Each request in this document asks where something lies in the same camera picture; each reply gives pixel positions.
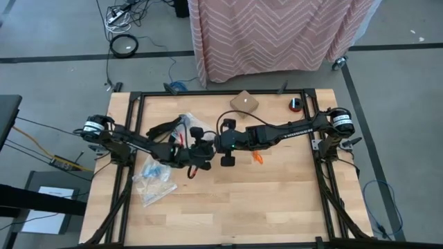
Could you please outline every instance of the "gray floor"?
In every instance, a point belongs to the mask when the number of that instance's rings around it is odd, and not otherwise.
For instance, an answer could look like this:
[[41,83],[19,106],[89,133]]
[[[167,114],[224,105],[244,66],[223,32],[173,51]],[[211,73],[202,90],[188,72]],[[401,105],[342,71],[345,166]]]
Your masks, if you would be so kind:
[[[7,0],[0,0],[0,10],[7,3]],[[100,0],[103,8],[113,3]],[[443,2],[440,0],[385,0],[357,45],[414,44],[419,43],[420,37],[424,42],[441,42],[441,10]],[[16,0],[3,20],[0,57],[107,52],[95,1]],[[173,9],[162,3],[153,4],[142,27],[134,26],[131,32],[139,37],[149,35],[168,50],[192,50],[189,20],[177,19]],[[162,50],[141,39],[140,52]],[[348,55],[350,72],[383,170],[395,188],[407,240],[443,243],[440,225],[443,198],[438,193],[442,189],[443,170],[438,160],[439,136],[435,135],[440,131],[438,125],[443,118],[437,109],[443,93],[443,86],[439,84],[443,76],[439,68],[442,50],[351,52]],[[175,59],[177,64],[172,69],[175,80],[196,76],[194,57]],[[109,74],[113,81],[125,83],[124,91],[162,91],[162,83],[169,82],[171,63],[169,58],[111,60]],[[210,84],[208,89],[275,89],[288,80],[291,88],[332,88],[338,104],[354,112],[342,74],[331,72],[329,68],[330,64],[325,62],[316,72],[241,76],[225,84]],[[0,64],[1,93],[18,93],[24,98],[21,117],[69,131],[81,127],[88,115],[106,111],[109,93],[105,91],[104,82],[104,60]],[[192,90],[202,90],[197,81],[188,86]],[[74,159],[85,151],[80,163],[93,167],[94,155],[85,142],[22,121],[18,121],[17,126],[36,136],[51,152],[65,158]],[[360,127],[356,128],[356,136],[361,136]],[[32,146],[15,132],[9,139]],[[361,168],[363,187],[374,179],[363,142],[356,146],[355,156],[355,163]],[[7,147],[0,153],[0,162],[2,172],[7,172],[0,174],[0,183],[14,187],[25,185],[30,170],[52,170]],[[374,215],[390,230],[375,186],[368,191],[368,203]],[[10,219],[0,218],[0,228],[10,222]],[[7,230],[0,231],[0,242],[6,235]],[[35,244],[40,248],[73,246],[78,236],[78,230],[62,236],[20,234],[15,248],[35,248]]]

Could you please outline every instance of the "caster wheel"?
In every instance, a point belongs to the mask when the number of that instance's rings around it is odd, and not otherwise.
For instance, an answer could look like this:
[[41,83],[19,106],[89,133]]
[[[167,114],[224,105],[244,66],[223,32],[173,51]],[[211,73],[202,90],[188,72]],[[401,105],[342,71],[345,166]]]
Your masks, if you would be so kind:
[[343,56],[338,58],[335,63],[332,65],[332,70],[337,71],[338,69],[344,67],[347,62],[347,56]]

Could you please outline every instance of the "white label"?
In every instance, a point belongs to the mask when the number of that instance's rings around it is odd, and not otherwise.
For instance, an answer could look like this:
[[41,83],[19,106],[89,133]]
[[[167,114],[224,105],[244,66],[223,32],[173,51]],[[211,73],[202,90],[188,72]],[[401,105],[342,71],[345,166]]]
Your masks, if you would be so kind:
[[335,122],[332,126],[335,128],[339,125],[344,125],[344,124],[352,124],[352,120],[340,120],[338,122]]
[[91,121],[86,121],[83,127],[83,131],[94,131],[97,135],[100,135],[100,132],[104,129],[105,128],[101,124]]
[[344,119],[350,119],[350,118],[349,118],[349,115],[340,115],[340,116],[336,116],[336,117],[332,120],[332,122],[337,122],[337,121],[339,121],[339,120],[344,120]]

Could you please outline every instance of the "small cardboard box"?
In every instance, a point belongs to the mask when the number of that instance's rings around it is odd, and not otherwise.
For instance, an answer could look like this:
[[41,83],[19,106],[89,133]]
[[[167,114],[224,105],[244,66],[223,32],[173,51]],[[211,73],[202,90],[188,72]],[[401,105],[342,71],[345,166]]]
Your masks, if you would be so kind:
[[[234,110],[245,111],[252,113],[258,107],[258,101],[247,91],[242,91],[239,95],[230,101],[230,106]],[[244,113],[238,113],[241,118],[245,118],[247,115]]]

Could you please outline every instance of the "orange clip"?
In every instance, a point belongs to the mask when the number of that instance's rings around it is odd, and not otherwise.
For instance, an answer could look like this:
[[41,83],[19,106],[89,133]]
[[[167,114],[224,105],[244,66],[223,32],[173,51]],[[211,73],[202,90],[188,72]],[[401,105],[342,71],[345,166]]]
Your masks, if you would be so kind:
[[263,157],[258,154],[258,151],[252,151],[252,157],[254,158],[254,161],[257,161],[260,164],[263,164]]

